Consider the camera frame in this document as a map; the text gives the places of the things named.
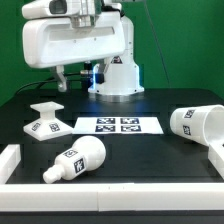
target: white plastic object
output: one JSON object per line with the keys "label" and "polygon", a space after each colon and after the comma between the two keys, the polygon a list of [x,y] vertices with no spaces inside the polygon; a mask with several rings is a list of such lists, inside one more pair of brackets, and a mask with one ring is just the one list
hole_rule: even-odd
{"label": "white plastic object", "polygon": [[223,142],[209,145],[208,159],[224,179],[224,146]]}
{"label": "white plastic object", "polygon": [[58,155],[55,165],[44,174],[44,181],[51,184],[61,178],[72,180],[84,171],[97,169],[106,156],[104,144],[94,136],[84,136],[72,148]]}
{"label": "white plastic object", "polygon": [[0,198],[1,212],[224,210],[224,183],[10,184]]}
{"label": "white plastic object", "polygon": [[55,117],[55,111],[64,106],[55,102],[33,104],[32,109],[40,112],[40,118],[24,126],[24,131],[39,141],[71,134],[73,128]]}
{"label": "white plastic object", "polygon": [[[121,19],[125,35],[125,51],[123,54],[113,55],[104,60],[104,82],[94,83],[89,93],[102,96],[129,96],[144,92],[140,86],[139,67],[134,62],[134,26],[127,17]],[[94,73],[98,73],[100,64],[94,67]]]}
{"label": "white plastic object", "polygon": [[28,21],[23,28],[26,63],[54,67],[123,54],[124,32],[118,12],[101,13],[94,27],[74,28],[70,18]]}
{"label": "white plastic object", "polygon": [[8,145],[0,154],[0,184],[5,184],[21,160],[20,145]]}
{"label": "white plastic object", "polygon": [[78,14],[81,10],[81,0],[66,0],[67,10],[65,13],[52,14],[50,3],[52,0],[36,0],[22,7],[23,17],[26,19],[38,19],[44,17],[65,17]]}
{"label": "white plastic object", "polygon": [[223,140],[224,107],[209,105],[176,109],[170,118],[171,130],[205,146]]}

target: black cable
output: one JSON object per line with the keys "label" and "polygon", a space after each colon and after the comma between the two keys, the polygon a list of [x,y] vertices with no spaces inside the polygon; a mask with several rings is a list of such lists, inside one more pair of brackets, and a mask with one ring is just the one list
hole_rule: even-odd
{"label": "black cable", "polygon": [[56,81],[56,80],[48,80],[48,81],[39,81],[39,82],[31,82],[31,83],[28,83],[28,84],[26,84],[26,85],[20,87],[20,88],[15,92],[15,95],[17,95],[21,90],[23,90],[23,89],[25,89],[25,88],[27,88],[27,87],[29,87],[29,86],[38,85],[38,84],[40,84],[40,83],[44,83],[44,84],[46,84],[46,83],[52,83],[52,82],[57,82],[57,81]]}
{"label": "black cable", "polygon": [[[70,77],[70,76],[75,76],[75,75],[80,75],[80,73],[79,72],[77,72],[77,73],[66,73],[66,74],[64,74],[64,77]],[[49,78],[47,78],[45,81],[50,81],[50,80],[55,80],[55,78],[52,76],[52,77],[49,77]],[[37,87],[36,87],[36,89],[40,89],[43,85],[45,85],[46,83],[40,83]]]}
{"label": "black cable", "polygon": [[[80,82],[81,80],[68,80],[69,82]],[[57,82],[57,80],[48,80],[48,81],[39,81],[39,82],[32,82],[32,83],[28,83],[22,87],[20,87],[16,92],[15,95],[17,95],[19,92],[21,92],[23,89],[29,87],[29,86],[33,86],[33,85],[39,85],[39,84],[47,84],[47,83],[55,83]]]}
{"label": "black cable", "polygon": [[156,46],[157,46],[157,49],[159,51],[159,55],[160,55],[160,58],[161,58],[161,61],[162,61],[163,70],[164,70],[164,73],[166,75],[167,83],[168,83],[168,86],[170,88],[171,87],[171,85],[170,85],[170,77],[169,77],[169,74],[167,72],[167,67],[166,67],[166,63],[165,63],[165,60],[164,60],[163,52],[162,52],[162,49],[161,49],[160,44],[159,44],[159,40],[158,40],[156,31],[155,31],[155,27],[154,27],[152,18],[150,16],[150,12],[149,12],[149,8],[147,6],[146,0],[143,0],[143,3],[144,3],[144,8],[145,8],[145,11],[146,11],[146,15],[147,15],[149,24],[150,24],[151,29],[152,29],[152,33],[153,33],[154,39],[155,39],[155,42],[156,42]]}

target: white stand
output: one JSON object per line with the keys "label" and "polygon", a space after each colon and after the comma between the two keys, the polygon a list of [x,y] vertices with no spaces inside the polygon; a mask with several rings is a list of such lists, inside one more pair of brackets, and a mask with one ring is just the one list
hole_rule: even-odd
{"label": "white stand", "polygon": [[54,102],[47,102],[33,104],[30,107],[40,112],[40,118],[23,128],[29,135],[43,141],[72,133],[73,128],[55,117],[55,111],[63,109],[64,106]]}

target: printed marker sheet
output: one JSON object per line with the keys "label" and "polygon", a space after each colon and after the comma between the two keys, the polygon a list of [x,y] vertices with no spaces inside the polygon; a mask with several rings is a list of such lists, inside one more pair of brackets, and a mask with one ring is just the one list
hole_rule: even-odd
{"label": "printed marker sheet", "polygon": [[79,117],[73,134],[163,134],[156,117]]}

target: bottle cap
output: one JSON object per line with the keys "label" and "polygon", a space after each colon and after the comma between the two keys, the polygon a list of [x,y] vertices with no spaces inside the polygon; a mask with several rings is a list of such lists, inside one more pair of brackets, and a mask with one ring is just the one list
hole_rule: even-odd
{"label": "bottle cap", "polygon": [[53,182],[60,180],[63,173],[64,169],[61,165],[54,165],[43,174],[43,178],[47,184],[52,184]]}

